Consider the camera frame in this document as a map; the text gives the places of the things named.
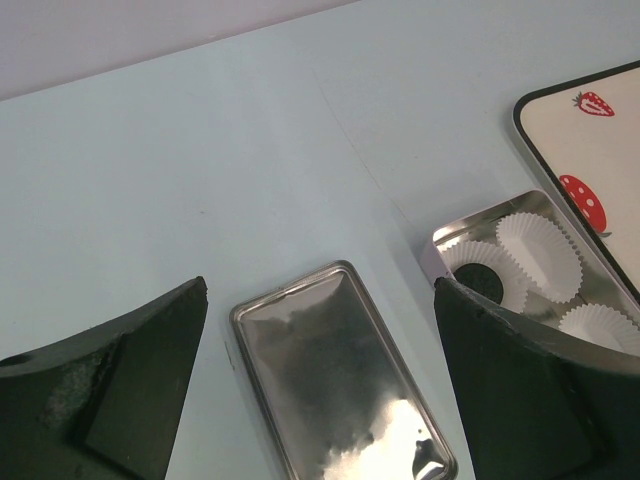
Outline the strawberry pattern tray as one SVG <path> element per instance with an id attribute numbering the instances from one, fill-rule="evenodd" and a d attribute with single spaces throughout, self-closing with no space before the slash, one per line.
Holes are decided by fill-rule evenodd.
<path id="1" fill-rule="evenodd" d="M 639 64 L 521 97 L 514 126 L 633 298 L 639 296 Z"/>

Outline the white paper cup front-left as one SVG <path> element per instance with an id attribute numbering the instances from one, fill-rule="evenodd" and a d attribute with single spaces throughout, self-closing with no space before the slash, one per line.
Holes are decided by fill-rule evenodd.
<path id="1" fill-rule="evenodd" d="M 626 315 L 605 305 L 573 308 L 561 318 L 559 329 L 610 350 L 639 355 L 639 327 Z"/>

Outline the silver tin lid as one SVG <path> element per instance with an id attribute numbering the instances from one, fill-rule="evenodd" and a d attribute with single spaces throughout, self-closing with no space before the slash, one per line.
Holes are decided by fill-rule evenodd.
<path id="1" fill-rule="evenodd" d="M 236 305 L 230 323 L 287 478 L 457 476 L 457 460 L 350 262 Z"/>

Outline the silver tin box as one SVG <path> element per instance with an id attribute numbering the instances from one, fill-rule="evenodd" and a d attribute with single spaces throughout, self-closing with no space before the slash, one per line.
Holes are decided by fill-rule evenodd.
<path id="1" fill-rule="evenodd" d="M 436 229 L 419 263 L 426 277 L 479 266 L 485 296 L 581 340 L 639 353 L 639 303 L 575 222 L 533 189 Z"/>

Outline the white paper cup back-left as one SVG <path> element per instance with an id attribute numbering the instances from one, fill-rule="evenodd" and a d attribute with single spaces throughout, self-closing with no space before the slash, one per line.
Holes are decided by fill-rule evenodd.
<path id="1" fill-rule="evenodd" d="M 442 257 L 452 274 L 467 263 L 490 267 L 499 275 L 504 286 L 504 298 L 499 305 L 516 313 L 524 311 L 528 279 L 503 248 L 487 242 L 463 241 L 444 250 Z"/>

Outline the white paper cup back-right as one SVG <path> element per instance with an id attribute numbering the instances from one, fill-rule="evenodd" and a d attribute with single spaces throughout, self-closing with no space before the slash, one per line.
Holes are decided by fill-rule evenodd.
<path id="1" fill-rule="evenodd" d="M 580 255 L 554 222 L 534 213 L 511 214 L 496 225 L 496 239 L 538 295 L 555 303 L 577 296 L 583 280 Z"/>

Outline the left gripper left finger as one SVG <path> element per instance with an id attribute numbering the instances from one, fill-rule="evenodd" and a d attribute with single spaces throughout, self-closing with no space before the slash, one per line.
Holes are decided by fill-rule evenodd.
<path id="1" fill-rule="evenodd" d="M 4 479 L 163 479 L 207 315 L 191 279 L 1 362 Z"/>

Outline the black round cookie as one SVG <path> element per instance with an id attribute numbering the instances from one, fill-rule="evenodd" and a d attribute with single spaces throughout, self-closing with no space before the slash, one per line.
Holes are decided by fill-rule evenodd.
<path id="1" fill-rule="evenodd" d="M 453 275 L 459 283 L 494 303 L 502 302 L 504 298 L 502 280 L 490 267 L 480 263 L 467 263 L 458 267 Z"/>

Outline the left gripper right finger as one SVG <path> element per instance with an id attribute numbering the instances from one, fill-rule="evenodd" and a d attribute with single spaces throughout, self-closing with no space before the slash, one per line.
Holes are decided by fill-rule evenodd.
<path id="1" fill-rule="evenodd" d="M 434 309 L 476 478 L 638 478 L 638 357 L 449 278 Z"/>

